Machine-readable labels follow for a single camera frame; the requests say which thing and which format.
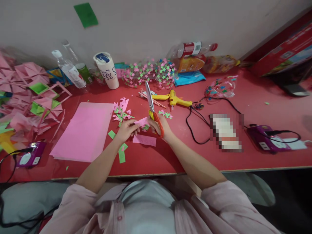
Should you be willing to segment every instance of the person's right hand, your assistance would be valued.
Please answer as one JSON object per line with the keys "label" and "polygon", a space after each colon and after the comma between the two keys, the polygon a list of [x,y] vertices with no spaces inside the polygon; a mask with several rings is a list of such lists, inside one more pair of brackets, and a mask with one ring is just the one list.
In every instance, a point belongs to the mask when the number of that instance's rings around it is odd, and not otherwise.
{"label": "person's right hand", "polygon": [[[171,139],[173,139],[175,137],[175,135],[171,131],[166,118],[160,114],[158,115],[158,117],[159,117],[159,120],[160,120],[162,127],[163,127],[163,140],[168,142]],[[156,131],[160,135],[161,132],[160,132],[160,127],[159,127],[158,123],[155,122],[154,120],[152,120],[150,118],[150,116],[148,117],[148,123],[151,126],[152,132],[155,133],[155,131]]]}

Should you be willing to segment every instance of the red label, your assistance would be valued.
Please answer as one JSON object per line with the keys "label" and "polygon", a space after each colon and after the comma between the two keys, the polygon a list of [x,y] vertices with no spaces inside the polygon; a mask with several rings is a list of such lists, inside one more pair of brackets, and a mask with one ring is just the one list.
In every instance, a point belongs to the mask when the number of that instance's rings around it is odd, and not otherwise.
{"label": "red label", "polygon": [[182,57],[192,55],[194,51],[194,46],[195,46],[194,43],[191,42],[191,43],[183,43],[183,44],[184,44],[184,51],[183,51]]}

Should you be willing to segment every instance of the red scissors handle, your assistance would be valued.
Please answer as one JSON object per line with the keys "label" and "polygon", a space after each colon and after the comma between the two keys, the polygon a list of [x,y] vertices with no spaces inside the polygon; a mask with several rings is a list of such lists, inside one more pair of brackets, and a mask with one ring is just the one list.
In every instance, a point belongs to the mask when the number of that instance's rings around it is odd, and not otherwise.
{"label": "red scissors handle", "polygon": [[163,138],[163,126],[162,126],[162,123],[160,122],[160,119],[157,115],[156,112],[153,112],[153,116],[154,116],[154,120],[158,123],[159,125],[159,128],[160,128],[160,138]]}

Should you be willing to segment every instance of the person's left hand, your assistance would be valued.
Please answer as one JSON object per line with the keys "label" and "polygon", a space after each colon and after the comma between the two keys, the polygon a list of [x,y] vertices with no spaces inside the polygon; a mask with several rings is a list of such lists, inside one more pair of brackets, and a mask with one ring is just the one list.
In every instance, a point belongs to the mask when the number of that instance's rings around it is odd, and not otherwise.
{"label": "person's left hand", "polygon": [[140,132],[140,125],[133,124],[135,121],[135,119],[123,121],[114,139],[124,143],[130,136],[137,135]]}

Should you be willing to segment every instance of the shirt sleeve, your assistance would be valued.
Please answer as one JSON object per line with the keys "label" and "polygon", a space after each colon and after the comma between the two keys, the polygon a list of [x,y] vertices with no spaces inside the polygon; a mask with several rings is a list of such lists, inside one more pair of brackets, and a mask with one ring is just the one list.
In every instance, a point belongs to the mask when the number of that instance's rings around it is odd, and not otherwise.
{"label": "shirt sleeve", "polygon": [[40,234],[76,233],[95,214],[97,195],[83,186],[73,184],[63,195],[59,208]]}
{"label": "shirt sleeve", "polygon": [[280,234],[251,204],[247,195],[230,181],[204,189],[201,196],[210,210],[240,234]]}

